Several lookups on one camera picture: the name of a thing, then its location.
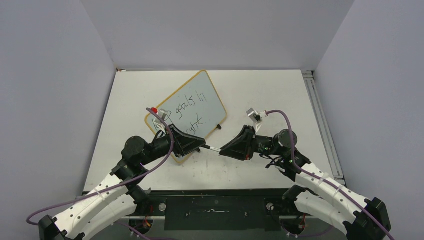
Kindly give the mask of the black white marker pen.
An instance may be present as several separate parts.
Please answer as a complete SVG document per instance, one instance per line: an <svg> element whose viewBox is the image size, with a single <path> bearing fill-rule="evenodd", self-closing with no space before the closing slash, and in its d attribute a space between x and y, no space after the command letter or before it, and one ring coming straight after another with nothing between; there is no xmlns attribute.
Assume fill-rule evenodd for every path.
<svg viewBox="0 0 424 240"><path fill-rule="evenodd" d="M216 148L216 147L212 147L212 146L209 146L209 145L204 145L203 148L205 148L207 150L211 150L211 151L217 152L217 153L220 153L221 152L221 149Z"/></svg>

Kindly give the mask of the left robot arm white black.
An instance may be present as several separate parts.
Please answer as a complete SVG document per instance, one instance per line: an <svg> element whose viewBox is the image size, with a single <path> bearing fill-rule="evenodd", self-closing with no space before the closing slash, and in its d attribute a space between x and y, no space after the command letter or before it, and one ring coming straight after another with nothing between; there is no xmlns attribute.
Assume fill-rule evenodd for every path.
<svg viewBox="0 0 424 240"><path fill-rule="evenodd" d="M139 183L152 170L146 165L171 154L184 157L206 145L204 138L180 131L173 124L159 131L151 143L140 136L130 137L122 159L89 194L55 215L44 216L37 224L41 240L89 240L122 217L149 210L149 193Z"/></svg>

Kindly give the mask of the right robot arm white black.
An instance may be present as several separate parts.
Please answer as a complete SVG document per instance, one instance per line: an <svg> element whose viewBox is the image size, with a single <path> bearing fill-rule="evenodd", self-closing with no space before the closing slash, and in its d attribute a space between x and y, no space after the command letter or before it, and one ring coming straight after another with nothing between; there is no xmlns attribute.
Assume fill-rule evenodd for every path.
<svg viewBox="0 0 424 240"><path fill-rule="evenodd" d="M344 233L349 240L383 240L392 229L387 207L375 197L368 199L338 183L296 149L297 138L291 128L273 137L257 135L245 125L219 154L245 161L254 154L270 159L294 186L284 195L283 209L314 216Z"/></svg>

